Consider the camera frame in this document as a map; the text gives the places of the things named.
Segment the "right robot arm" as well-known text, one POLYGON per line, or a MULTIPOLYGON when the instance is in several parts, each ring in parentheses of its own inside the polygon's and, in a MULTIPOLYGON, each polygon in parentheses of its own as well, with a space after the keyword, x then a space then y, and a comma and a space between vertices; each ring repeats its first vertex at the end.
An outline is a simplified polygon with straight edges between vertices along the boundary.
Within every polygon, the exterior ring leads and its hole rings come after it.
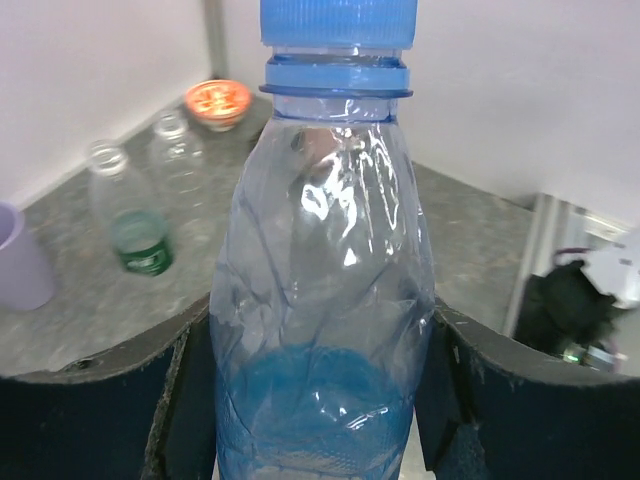
POLYGON ((616 319, 639 307, 639 237, 606 247, 565 247, 544 276, 525 285, 513 338, 539 352, 593 370, 617 373, 616 319))

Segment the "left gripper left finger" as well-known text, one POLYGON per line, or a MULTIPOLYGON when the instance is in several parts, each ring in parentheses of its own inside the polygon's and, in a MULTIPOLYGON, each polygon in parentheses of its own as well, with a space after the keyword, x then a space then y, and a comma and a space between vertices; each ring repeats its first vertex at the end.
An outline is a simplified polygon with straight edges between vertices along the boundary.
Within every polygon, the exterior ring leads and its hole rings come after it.
POLYGON ((203 297, 58 372, 1 380, 4 479, 209 479, 215 361, 203 297))

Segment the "green label water bottle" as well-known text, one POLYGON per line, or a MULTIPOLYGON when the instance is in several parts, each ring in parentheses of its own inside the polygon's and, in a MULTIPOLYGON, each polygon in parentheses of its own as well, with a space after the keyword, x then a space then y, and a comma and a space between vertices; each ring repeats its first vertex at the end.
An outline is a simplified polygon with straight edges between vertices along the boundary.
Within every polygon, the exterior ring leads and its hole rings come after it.
POLYGON ((98 141, 88 151, 91 209, 122 269, 153 278, 174 262, 169 225, 150 182, 123 147, 98 141))

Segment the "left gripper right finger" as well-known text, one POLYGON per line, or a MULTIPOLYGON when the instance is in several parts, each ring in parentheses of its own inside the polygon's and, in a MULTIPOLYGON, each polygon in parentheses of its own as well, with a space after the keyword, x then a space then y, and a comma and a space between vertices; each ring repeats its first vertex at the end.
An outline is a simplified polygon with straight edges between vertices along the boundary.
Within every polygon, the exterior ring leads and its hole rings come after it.
POLYGON ((436 303, 416 394, 439 479, 636 479, 639 381, 566 363, 436 303))

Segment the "blue label water bottle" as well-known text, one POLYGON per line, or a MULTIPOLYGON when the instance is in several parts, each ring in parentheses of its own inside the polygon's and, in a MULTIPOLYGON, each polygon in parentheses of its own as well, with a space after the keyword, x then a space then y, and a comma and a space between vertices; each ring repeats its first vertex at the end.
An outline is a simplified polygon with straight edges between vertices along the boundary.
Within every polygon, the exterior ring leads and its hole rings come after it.
POLYGON ((435 312, 401 51, 277 47, 209 326, 223 479, 395 479, 435 312))

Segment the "clear plastic bottle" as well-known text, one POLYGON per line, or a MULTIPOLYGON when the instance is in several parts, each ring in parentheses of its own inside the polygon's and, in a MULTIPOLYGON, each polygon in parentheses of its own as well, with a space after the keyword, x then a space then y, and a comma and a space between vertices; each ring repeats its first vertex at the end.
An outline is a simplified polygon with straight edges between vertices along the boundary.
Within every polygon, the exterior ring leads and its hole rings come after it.
POLYGON ((162 111, 152 128, 149 161, 161 193, 175 207, 201 206, 206 175, 200 138, 178 109, 162 111))

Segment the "blue bottle cap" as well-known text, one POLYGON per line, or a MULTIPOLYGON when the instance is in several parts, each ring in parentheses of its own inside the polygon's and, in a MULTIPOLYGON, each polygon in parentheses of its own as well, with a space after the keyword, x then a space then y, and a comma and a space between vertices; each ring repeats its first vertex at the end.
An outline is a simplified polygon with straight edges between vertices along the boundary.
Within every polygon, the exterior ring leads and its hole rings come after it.
POLYGON ((262 43, 270 47, 412 47, 417 0, 262 0, 262 43))

